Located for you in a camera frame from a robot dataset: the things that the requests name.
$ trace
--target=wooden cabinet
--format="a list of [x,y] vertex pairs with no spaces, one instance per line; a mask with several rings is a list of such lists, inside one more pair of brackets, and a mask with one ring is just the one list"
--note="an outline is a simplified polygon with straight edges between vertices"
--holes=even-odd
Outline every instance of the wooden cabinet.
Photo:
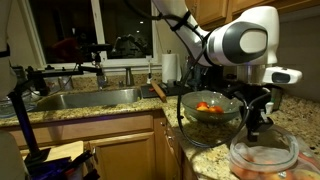
[[89,141],[101,179],[155,179],[154,133]]
[[226,24],[229,0],[185,0],[188,9],[203,29]]
[[181,179],[181,149],[163,113],[155,118],[156,165],[158,180]]
[[180,165],[176,159],[176,152],[173,149],[171,144],[172,138],[170,136],[165,137],[165,167],[166,167],[166,178],[170,180],[180,180],[181,179],[181,170]]
[[244,10],[258,5],[264,5],[275,0],[233,0],[232,1],[232,14],[238,14]]
[[[26,149],[20,127],[0,129]],[[161,110],[33,124],[33,131],[40,148],[83,141],[101,180],[196,179]]]
[[186,0],[195,19],[204,29],[211,31],[238,18],[241,13],[255,6],[273,6],[279,14],[320,5],[319,0]]

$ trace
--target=sink basin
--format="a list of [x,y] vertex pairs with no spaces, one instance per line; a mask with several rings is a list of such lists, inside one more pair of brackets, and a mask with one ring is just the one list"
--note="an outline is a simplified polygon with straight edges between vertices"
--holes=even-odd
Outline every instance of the sink basin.
[[141,99],[140,89],[121,89],[75,94],[57,94],[39,101],[36,111],[83,108],[91,106],[114,106],[133,103]]

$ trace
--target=drawer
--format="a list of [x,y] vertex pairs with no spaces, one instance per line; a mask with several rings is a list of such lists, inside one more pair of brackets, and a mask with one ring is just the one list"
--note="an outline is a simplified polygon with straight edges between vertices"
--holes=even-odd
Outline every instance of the drawer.
[[[143,112],[33,124],[32,126],[37,143],[43,146],[153,131],[153,116],[150,112]],[[20,127],[2,128],[2,130],[9,131],[15,137],[19,147],[26,146]]]

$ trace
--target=window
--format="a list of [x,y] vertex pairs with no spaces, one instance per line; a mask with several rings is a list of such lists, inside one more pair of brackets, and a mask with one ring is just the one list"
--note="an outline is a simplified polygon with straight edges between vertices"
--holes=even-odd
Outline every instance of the window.
[[[131,1],[151,14],[150,0]],[[80,48],[90,44],[112,46],[100,53],[102,63],[107,66],[143,63],[146,55],[156,55],[153,22],[136,15],[122,0],[26,2],[24,7],[32,17],[29,21],[43,65],[73,64],[79,56],[84,62],[91,62],[90,52]]]

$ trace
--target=granite countertop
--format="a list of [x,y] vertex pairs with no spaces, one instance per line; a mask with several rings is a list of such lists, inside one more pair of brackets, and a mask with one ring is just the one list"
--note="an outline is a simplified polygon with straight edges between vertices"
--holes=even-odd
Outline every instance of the granite countertop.
[[[96,106],[58,111],[29,112],[28,116],[31,123],[41,123],[163,109],[199,179],[238,179],[229,170],[228,144],[215,148],[199,148],[192,145],[183,137],[176,118],[176,105],[177,97],[172,96],[167,97],[167,103],[162,103],[159,98],[148,98],[130,104],[119,104],[114,107]],[[294,135],[301,136],[313,152],[319,156],[320,137],[318,136],[318,132],[320,131],[320,115],[317,112],[319,112],[320,105],[285,96],[281,107],[284,108],[280,108],[280,110],[270,115],[275,124],[287,129]],[[181,109],[181,115],[185,116],[183,108]],[[186,133],[192,136],[192,138],[205,143],[212,143],[216,136],[222,137],[228,135],[228,131],[234,130],[237,122],[239,120],[235,119],[227,127],[217,128],[216,126],[197,123],[187,118],[182,120]],[[0,119],[0,127],[15,125],[19,125],[16,117]]]

